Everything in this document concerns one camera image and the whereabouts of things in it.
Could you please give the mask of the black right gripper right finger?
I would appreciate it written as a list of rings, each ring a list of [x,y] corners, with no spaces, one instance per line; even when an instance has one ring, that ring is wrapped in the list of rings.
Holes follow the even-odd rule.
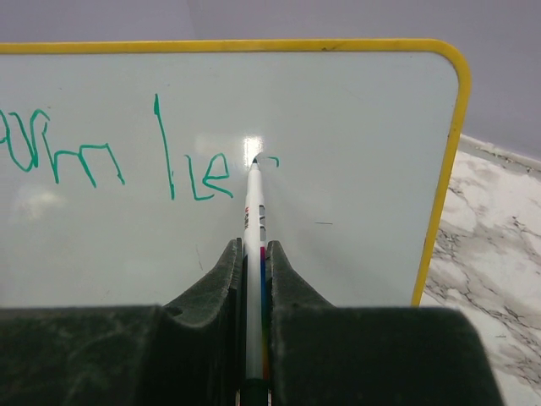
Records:
[[[275,405],[501,405],[473,324],[445,307],[339,308],[268,245]]]

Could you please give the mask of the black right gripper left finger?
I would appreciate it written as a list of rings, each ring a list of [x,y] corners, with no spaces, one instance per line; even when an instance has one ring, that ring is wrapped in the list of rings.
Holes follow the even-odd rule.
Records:
[[[242,244],[168,304],[1,312],[4,405],[231,405]]]

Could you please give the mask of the white green whiteboard marker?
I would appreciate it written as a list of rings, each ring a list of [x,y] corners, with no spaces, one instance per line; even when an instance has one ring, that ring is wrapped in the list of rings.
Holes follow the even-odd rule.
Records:
[[[269,305],[265,275],[265,200],[259,161],[248,171],[243,235],[243,377],[242,405],[268,404]]]

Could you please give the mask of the yellow framed whiteboard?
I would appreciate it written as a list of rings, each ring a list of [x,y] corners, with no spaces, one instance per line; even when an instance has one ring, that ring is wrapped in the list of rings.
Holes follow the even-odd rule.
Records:
[[[4,43],[1,305],[164,303],[242,236],[334,305],[417,305],[471,73],[434,39]]]

